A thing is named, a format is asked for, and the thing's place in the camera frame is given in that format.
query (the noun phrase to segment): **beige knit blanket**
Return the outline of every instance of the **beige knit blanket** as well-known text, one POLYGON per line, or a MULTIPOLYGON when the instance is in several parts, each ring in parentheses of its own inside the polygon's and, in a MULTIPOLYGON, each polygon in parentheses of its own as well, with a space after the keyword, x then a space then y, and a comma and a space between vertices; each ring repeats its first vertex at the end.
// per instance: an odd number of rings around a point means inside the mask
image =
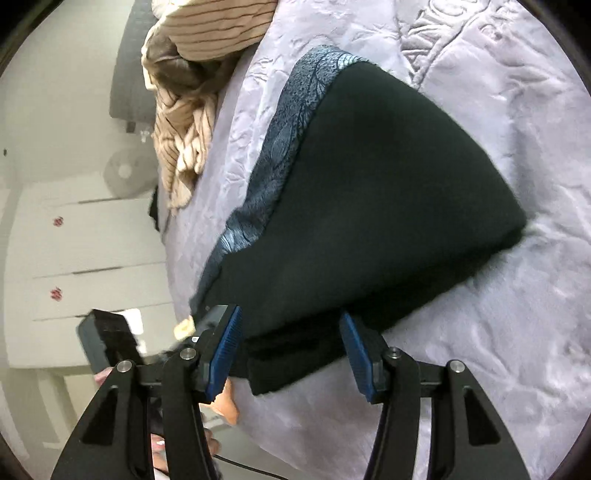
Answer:
POLYGON ((277 0, 171 0, 148 32, 142 65, 146 88, 156 94, 152 137, 173 213, 189 203, 203 171, 234 52, 261 40, 276 6, 277 0))

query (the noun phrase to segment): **finger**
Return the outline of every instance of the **finger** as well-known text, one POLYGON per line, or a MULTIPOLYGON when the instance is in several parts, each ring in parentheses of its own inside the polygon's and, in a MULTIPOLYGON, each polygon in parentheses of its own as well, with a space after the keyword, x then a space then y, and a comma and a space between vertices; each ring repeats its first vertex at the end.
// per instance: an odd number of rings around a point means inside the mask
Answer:
POLYGON ((157 453, 152 454, 152 466, 168 475, 168 464, 166 463, 166 460, 157 453))
POLYGON ((103 383, 105 383, 105 380, 107 379, 112 370, 113 367, 107 367, 102 372, 99 372, 95 375, 95 382, 98 386, 101 386, 103 383))
POLYGON ((152 452, 162 452, 165 448, 166 445, 164 443, 164 439, 159 436, 159 435, 154 435, 151 434, 150 435, 150 442, 152 445, 152 452))
POLYGON ((207 443, 207 446, 209 447, 209 453, 210 455, 217 455, 217 453, 220 451, 220 449, 222 448, 222 444, 219 443, 216 439, 212 439, 211 441, 209 441, 207 443))

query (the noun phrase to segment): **blue gripper pad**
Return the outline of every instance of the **blue gripper pad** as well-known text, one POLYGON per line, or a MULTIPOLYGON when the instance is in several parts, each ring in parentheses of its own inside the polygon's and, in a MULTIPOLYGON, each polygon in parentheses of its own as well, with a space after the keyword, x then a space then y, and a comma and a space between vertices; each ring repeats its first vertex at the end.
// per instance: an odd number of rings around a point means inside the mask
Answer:
POLYGON ((242 311, 236 305, 228 305, 199 361, 199 390, 212 402, 222 393, 230 373, 238 346, 242 341, 242 311))
POLYGON ((339 329, 357 388, 368 402, 383 402, 390 388, 390 374, 382 360, 388 344, 378 332, 368 329, 347 312, 340 317, 339 329))

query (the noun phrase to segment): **blue patterned trim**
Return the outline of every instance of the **blue patterned trim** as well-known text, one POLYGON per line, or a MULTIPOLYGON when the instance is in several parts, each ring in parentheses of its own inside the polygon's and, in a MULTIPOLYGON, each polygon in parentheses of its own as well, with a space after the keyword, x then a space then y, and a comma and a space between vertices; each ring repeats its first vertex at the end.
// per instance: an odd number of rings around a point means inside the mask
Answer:
POLYGON ((252 170, 244 204, 226 222, 226 229, 207 260, 197 293, 191 299, 193 313, 218 277, 223 258, 252 245, 262 235, 314 111, 337 75, 359 61, 368 60, 322 45, 295 64, 252 170))

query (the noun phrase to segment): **white wardrobe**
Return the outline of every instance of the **white wardrobe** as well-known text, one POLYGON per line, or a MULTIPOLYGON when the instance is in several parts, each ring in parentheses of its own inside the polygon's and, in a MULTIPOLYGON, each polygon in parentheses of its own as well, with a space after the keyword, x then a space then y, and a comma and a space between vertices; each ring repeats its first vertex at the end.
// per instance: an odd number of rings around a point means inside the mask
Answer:
POLYGON ((99 173, 25 186, 5 270, 10 367, 86 365, 76 326, 93 308, 136 309, 147 354, 172 345, 176 321, 150 200, 114 199, 99 173))

